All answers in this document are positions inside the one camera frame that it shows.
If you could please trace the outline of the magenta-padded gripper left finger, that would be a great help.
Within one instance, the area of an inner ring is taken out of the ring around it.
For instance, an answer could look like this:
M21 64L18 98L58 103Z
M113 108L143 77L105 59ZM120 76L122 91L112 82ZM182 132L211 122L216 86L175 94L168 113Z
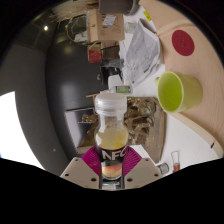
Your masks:
M101 188L101 162L96 147L90 148L81 158L74 157L60 175L84 188Z

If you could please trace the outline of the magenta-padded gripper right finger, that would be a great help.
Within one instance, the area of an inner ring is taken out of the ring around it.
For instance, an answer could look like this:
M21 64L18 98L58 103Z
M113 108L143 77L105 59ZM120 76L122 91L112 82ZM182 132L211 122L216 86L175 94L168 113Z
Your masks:
M125 189L134 189L157 181L162 175L150 158L143 158L133 148L127 147L122 165L122 178Z

